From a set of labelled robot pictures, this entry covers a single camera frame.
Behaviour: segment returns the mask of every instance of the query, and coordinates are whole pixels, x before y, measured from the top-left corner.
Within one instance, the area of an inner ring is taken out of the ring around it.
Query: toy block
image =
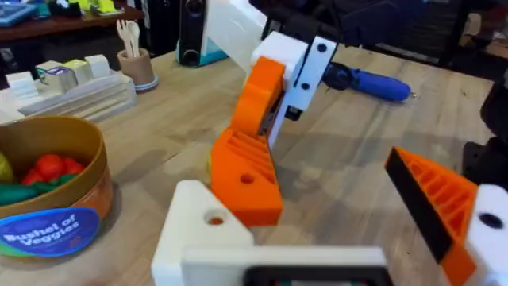
[[[27,99],[39,95],[30,71],[13,73],[6,76],[10,91],[17,99]]]
[[[508,285],[506,191],[400,148],[386,170],[452,286]]]
[[[97,79],[99,77],[110,75],[110,63],[103,55],[85,56],[85,60],[90,65],[92,76]]]
[[[201,182],[183,180],[176,185],[152,260],[155,285],[185,286],[183,252],[197,245],[253,247],[254,237]]]
[[[61,66],[62,64],[59,62],[56,62],[54,60],[49,60],[45,63],[38,64],[35,67],[35,70],[37,71],[37,74],[39,74],[39,80],[41,83],[48,84],[45,80],[46,78],[46,71],[49,71],[52,68],[56,68]]]
[[[246,226],[275,225],[282,211],[266,123],[278,108],[283,73],[282,64],[258,59],[210,154],[211,190]]]
[[[78,86],[74,72],[65,67],[56,67],[47,70],[44,76],[44,81],[51,87],[51,89],[55,89],[61,93],[65,93]]]
[[[93,79],[90,65],[84,60],[71,60],[62,66],[69,68],[74,72],[78,85],[82,85]]]
[[[103,13],[117,12],[111,0],[98,0],[98,9]]]

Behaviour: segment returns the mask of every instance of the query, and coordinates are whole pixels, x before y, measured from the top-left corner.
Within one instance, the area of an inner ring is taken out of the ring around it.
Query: table surface
[[[115,2],[116,7],[123,7],[125,12],[112,16],[96,16],[87,13],[81,18],[50,17],[40,21],[25,21],[14,27],[0,27],[0,41],[16,41],[30,37],[63,33],[77,29],[112,25],[117,19],[137,20],[143,18],[143,12],[122,2]]]
[[[491,82],[340,48],[336,60],[408,83],[417,98],[393,104],[321,85],[299,122],[284,122],[273,150],[283,214],[252,228],[262,245],[379,245],[397,285],[438,285],[433,261],[388,175],[393,145],[456,171],[466,141],[485,142],[479,108]],[[206,164],[229,124],[244,73],[231,60],[183,68],[153,60],[159,86],[100,123],[117,197],[100,238],[58,261],[0,258],[0,281],[15,285],[152,285],[150,263],[175,185],[209,183]]]

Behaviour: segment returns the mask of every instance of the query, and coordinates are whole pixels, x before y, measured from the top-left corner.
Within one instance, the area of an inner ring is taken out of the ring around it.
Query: toy vegetable
[[[7,158],[0,153],[0,184],[11,184],[13,182],[13,169],[10,167]]]

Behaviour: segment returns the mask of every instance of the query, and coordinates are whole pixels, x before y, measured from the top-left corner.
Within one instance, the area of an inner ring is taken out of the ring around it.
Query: orange 3d-printed part
[[[282,210],[263,124],[277,107],[282,92],[284,66],[260,57],[238,99],[231,125],[211,151],[213,194],[246,226],[275,225]]]
[[[478,186],[423,157],[393,148],[388,175],[452,286],[476,270],[464,248]]]

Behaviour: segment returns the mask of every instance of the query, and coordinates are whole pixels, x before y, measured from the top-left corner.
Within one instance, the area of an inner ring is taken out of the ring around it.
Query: utensil holder
[[[156,80],[152,61],[146,49],[140,48],[140,56],[134,58],[128,58],[127,52],[122,50],[118,52],[117,58],[121,72],[133,79],[135,86],[144,86]]]

